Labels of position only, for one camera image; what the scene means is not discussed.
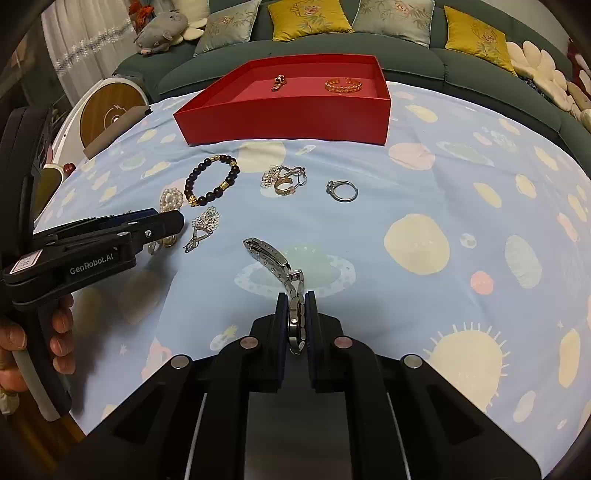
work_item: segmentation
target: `sheer curtain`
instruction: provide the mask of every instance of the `sheer curtain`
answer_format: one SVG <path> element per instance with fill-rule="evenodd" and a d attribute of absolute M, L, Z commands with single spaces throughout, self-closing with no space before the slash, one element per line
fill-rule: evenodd
<path fill-rule="evenodd" d="M 135 53 L 126 0 L 56 0 L 41 16 L 47 50 L 72 105 Z"/>

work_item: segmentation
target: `gray plush toy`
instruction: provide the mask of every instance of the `gray plush toy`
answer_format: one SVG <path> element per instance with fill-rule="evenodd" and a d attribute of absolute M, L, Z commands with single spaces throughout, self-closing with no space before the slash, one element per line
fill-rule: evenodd
<path fill-rule="evenodd" d="M 187 17 L 178 12 L 163 12 L 158 14 L 135 37 L 138 44 L 138 52 L 142 55 L 150 55 L 161 51 L 167 51 L 189 24 Z"/>

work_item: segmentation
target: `finger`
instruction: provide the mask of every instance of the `finger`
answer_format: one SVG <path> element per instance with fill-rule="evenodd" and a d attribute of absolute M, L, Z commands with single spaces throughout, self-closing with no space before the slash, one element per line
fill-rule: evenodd
<path fill-rule="evenodd" d="M 74 297 L 71 293 L 60 298 L 60 307 L 63 309 L 71 309 L 74 305 Z"/>
<path fill-rule="evenodd" d="M 10 368 L 8 370 L 0 371 L 0 385 L 4 390 L 12 390 L 15 392 L 27 391 L 27 384 L 18 368 Z"/>
<path fill-rule="evenodd" d="M 57 356 L 66 356 L 74 349 L 74 336 L 71 332 L 55 335 L 49 341 L 51 351 Z"/>
<path fill-rule="evenodd" d="M 64 375 L 71 375 L 76 370 L 76 361 L 74 355 L 70 353 L 66 356 L 57 356 L 53 359 L 53 368 Z"/>
<path fill-rule="evenodd" d="M 0 327 L 0 348 L 5 350 L 22 350 L 27 346 L 27 336 L 20 325 L 14 322 Z"/>
<path fill-rule="evenodd" d="M 7 370 L 8 368 L 14 368 L 16 363 L 12 357 L 12 353 L 4 348 L 0 348 L 0 370 Z"/>
<path fill-rule="evenodd" d="M 69 332 L 74 325 L 74 320 L 72 318 L 72 312 L 70 309 L 62 307 L 53 312 L 51 324 L 57 333 Z"/>

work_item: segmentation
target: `yellow pillow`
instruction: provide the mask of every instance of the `yellow pillow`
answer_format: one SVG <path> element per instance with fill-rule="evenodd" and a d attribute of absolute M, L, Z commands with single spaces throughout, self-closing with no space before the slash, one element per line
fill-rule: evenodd
<path fill-rule="evenodd" d="M 316 33 L 353 32 L 339 0 L 281 0 L 269 5 L 273 40 L 288 41 Z"/>
<path fill-rule="evenodd" d="M 474 55 L 517 75 L 502 31 L 447 5 L 443 8 L 447 17 L 445 48 Z"/>

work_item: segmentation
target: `metal screw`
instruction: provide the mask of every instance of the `metal screw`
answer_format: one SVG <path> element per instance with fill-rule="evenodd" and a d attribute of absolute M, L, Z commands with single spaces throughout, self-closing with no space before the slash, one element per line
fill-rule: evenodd
<path fill-rule="evenodd" d="M 407 355 L 404 357 L 404 365 L 409 368 L 418 368 L 423 364 L 423 360 L 418 355 Z"/>
<path fill-rule="evenodd" d="M 181 368 L 185 368 L 189 364 L 189 357 L 185 355 L 176 355 L 170 361 L 170 366 L 180 370 Z"/>
<path fill-rule="evenodd" d="M 250 350 L 258 345 L 258 339 L 255 337 L 244 337 L 240 340 L 240 346 L 246 350 Z"/>
<path fill-rule="evenodd" d="M 337 337 L 335 338 L 335 347 L 337 348 L 351 348 L 353 346 L 353 340 L 349 337 Z"/>

